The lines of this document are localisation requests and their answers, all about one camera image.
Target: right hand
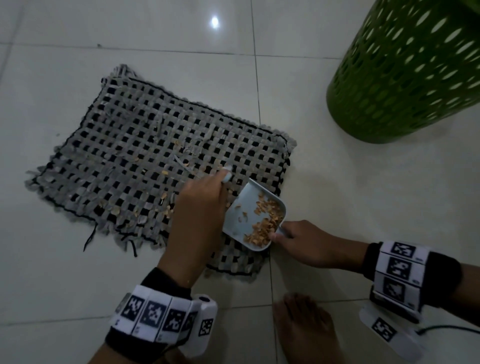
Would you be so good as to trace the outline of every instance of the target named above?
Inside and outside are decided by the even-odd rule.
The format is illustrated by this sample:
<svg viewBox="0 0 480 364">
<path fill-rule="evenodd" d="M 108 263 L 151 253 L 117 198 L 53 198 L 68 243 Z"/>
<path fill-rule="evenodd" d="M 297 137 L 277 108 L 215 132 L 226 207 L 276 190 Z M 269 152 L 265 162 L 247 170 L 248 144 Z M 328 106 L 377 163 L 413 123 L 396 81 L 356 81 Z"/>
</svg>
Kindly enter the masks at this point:
<svg viewBox="0 0 480 364">
<path fill-rule="evenodd" d="M 331 235 L 307 220 L 285 221 L 282 228 L 290 237 L 278 233 L 268 237 L 299 262 L 317 268 L 361 269 L 368 244 Z"/>
</svg>

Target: green laundry basket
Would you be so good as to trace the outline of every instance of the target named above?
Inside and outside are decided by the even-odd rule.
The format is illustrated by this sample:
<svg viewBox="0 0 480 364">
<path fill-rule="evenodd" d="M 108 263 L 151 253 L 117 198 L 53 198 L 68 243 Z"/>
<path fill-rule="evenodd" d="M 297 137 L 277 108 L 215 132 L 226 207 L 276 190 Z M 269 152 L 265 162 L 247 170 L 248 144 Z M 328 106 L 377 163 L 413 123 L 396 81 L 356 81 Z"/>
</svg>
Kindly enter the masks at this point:
<svg viewBox="0 0 480 364">
<path fill-rule="evenodd" d="M 480 101 L 479 0 L 377 0 L 327 91 L 337 124 L 388 143 Z"/>
</svg>

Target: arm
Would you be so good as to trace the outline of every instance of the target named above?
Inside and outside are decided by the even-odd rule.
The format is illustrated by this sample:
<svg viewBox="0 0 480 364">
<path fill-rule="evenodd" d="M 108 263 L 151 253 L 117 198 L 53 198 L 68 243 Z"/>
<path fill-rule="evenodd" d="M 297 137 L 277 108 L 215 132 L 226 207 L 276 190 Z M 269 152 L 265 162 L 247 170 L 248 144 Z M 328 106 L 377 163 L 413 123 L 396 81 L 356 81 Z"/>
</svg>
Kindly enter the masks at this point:
<svg viewBox="0 0 480 364">
<path fill-rule="evenodd" d="M 183 295 L 189 296 L 190 288 L 201 275 L 212 252 L 219 248 L 227 201 L 227 190 L 221 181 L 227 173 L 228 171 L 222 170 L 215 176 L 185 183 L 176 200 L 168 247 L 157 265 L 157 268 L 166 276 L 163 275 L 161 282 L 155 282 L 155 290 L 164 291 L 162 286 L 165 289 L 168 286 L 170 292 L 181 291 Z M 126 336 L 113 328 L 110 329 L 107 337 L 110 335 L 116 337 L 120 335 L 123 338 Z M 165 344 L 159 343 L 152 343 L 152 345 L 158 347 L 159 353 L 166 347 Z M 104 343 L 89 363 L 134 364 L 135 362 Z"/>
<path fill-rule="evenodd" d="M 361 273 L 367 243 L 339 238 L 305 220 L 287 221 L 282 227 L 292 238 L 280 234 L 270 238 L 298 261 L 317 268 Z M 442 308 L 480 326 L 480 267 L 462 264 L 462 273 L 460 284 Z"/>
</svg>

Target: woven mat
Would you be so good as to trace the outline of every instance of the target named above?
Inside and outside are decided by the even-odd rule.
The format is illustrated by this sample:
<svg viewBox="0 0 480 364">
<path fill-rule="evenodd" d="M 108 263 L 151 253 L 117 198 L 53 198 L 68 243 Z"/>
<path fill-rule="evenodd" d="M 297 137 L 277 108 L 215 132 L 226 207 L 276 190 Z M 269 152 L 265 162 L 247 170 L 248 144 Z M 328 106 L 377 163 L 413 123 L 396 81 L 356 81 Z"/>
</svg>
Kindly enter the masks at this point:
<svg viewBox="0 0 480 364">
<path fill-rule="evenodd" d="M 295 145 L 286 133 L 189 102 L 120 65 L 102 79 L 80 127 L 27 186 L 72 219 L 113 233 L 117 243 L 131 242 L 135 251 L 144 241 L 166 244 L 168 210 L 189 178 L 229 165 L 230 203 L 248 178 L 279 195 Z M 255 276 L 268 252 L 222 239 L 207 267 Z"/>
</svg>

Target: white tile floor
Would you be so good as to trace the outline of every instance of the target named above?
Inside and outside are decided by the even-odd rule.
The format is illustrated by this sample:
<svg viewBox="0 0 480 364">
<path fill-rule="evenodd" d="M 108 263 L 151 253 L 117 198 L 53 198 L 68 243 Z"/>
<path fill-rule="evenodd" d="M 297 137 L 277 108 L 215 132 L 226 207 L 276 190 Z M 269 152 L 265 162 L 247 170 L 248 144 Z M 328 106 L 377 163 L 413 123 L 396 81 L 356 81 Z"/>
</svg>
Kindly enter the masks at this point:
<svg viewBox="0 0 480 364">
<path fill-rule="evenodd" d="M 348 238 L 424 243 L 480 264 L 478 106 L 394 144 L 369 145 L 331 119 L 325 92 L 373 0 L 0 0 L 0 357 L 85 363 L 107 317 L 158 261 L 71 223 L 24 188 L 76 129 L 100 78 L 127 63 L 176 94 L 287 131 L 299 145 L 282 197 Z M 216 16 L 218 28 L 211 27 Z M 332 312 L 354 363 L 400 363 L 358 320 L 369 284 L 302 266 L 274 249 L 253 283 L 201 278 L 220 307 L 205 363 L 284 363 L 272 300 L 311 294 Z M 428 310 L 429 323 L 461 323 Z M 428 338 L 422 363 L 474 363 L 476 338 Z"/>
</svg>

